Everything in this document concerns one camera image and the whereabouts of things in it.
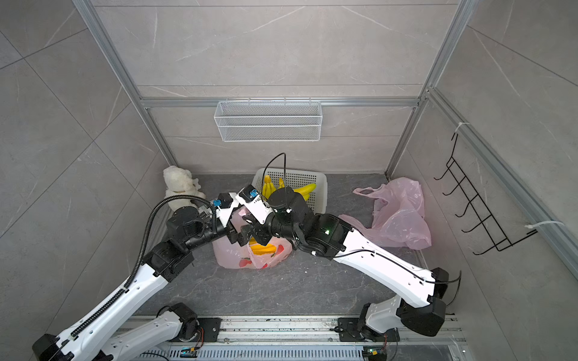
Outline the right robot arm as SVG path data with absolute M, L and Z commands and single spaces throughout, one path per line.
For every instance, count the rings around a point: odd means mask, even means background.
M 364 237 L 355 227 L 332 214 L 316 214 L 290 187 L 264 198 L 248 185 L 233 195 L 245 207 L 242 240 L 266 244 L 276 237 L 314 257 L 352 267 L 392 290 L 391 299 L 367 303 L 353 330 L 361 338 L 385 338 L 391 329 L 404 327 L 434 337 L 445 323 L 443 296 L 449 275 L 441 269 L 422 269 L 390 254 Z

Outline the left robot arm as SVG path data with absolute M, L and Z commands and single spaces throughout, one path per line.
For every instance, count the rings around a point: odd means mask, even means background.
M 161 309 L 153 320 L 118 333 L 152 296 L 194 260 L 192 251 L 224 236 L 235 236 L 236 209 L 214 208 L 205 216 L 195 207 L 176 211 L 159 244 L 147 251 L 152 224 L 145 227 L 136 264 L 126 281 L 85 317 L 58 335 L 45 334 L 33 345 L 37 360 L 131 360 L 164 341 L 204 342 L 197 314 L 183 303 Z

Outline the pink printed plastic bag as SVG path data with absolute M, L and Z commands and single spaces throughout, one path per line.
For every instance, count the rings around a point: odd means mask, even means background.
M 249 242 L 245 246 L 232 245 L 227 236 L 212 243 L 215 258 L 219 266 L 225 269 L 267 269 L 286 260 L 293 250 L 286 239 L 272 237 L 269 245 L 276 246 L 275 254 L 256 256 L 251 252 Z

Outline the orange-yellow banana bunch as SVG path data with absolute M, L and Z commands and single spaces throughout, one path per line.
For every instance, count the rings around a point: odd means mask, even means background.
M 249 247 L 251 248 L 251 252 L 256 256 L 263 256 L 266 254 L 275 254 L 276 253 L 276 246 L 275 245 L 260 245 L 256 242 L 254 238 L 251 238 L 249 242 Z

